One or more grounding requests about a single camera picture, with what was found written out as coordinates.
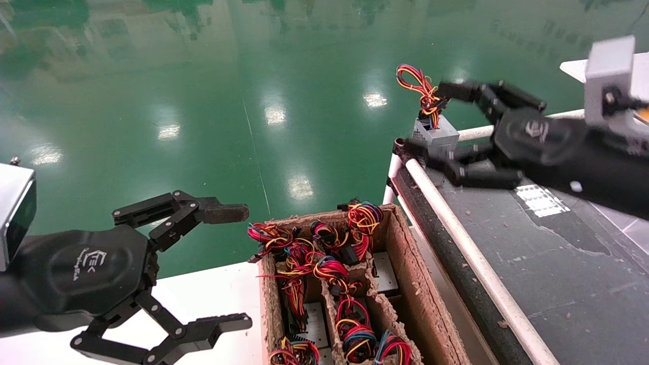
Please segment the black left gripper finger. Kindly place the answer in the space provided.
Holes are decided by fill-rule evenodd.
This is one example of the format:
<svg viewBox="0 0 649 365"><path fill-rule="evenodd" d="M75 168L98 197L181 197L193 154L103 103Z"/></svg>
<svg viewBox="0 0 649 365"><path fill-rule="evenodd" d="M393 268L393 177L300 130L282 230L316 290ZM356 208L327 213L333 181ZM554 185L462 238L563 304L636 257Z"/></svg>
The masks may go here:
<svg viewBox="0 0 649 365"><path fill-rule="evenodd" d="M155 251L164 252L186 236L198 224L220 225L244 222L249 218L246 204L224 205L216 197L193 197L185 192L171 192L112 213L116 226L137 227L160 222L149 233Z"/></svg>

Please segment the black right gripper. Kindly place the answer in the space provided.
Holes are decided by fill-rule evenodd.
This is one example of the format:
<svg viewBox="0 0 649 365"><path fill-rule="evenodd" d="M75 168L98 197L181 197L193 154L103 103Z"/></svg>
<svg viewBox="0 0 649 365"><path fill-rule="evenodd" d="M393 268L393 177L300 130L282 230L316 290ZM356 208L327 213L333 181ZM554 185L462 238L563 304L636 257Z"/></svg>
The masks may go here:
<svg viewBox="0 0 649 365"><path fill-rule="evenodd" d="M406 153L422 158L455 187L516 189L526 176L537 185L647 219L647 137L617 134L583 119L543 116L542 99L505 81L442 82L437 95L475 104L489 122L497 122L494 144L452 149L406 144Z"/></svg>

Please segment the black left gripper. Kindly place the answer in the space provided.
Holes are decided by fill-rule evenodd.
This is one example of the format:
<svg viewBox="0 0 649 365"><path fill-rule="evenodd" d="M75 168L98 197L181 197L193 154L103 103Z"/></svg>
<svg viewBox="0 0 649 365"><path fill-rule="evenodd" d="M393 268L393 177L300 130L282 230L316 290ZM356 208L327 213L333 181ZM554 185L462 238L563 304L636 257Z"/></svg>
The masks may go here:
<svg viewBox="0 0 649 365"><path fill-rule="evenodd" d="M128 226L28 236L2 272L2 337L71 331L90 325L71 348L116 364L174 364L211 350L220 335L249 330L245 313L202 317L183 325L149 291L156 254L148 238ZM153 349L107 340L106 330L127 314L146 312L167 337Z"/></svg>

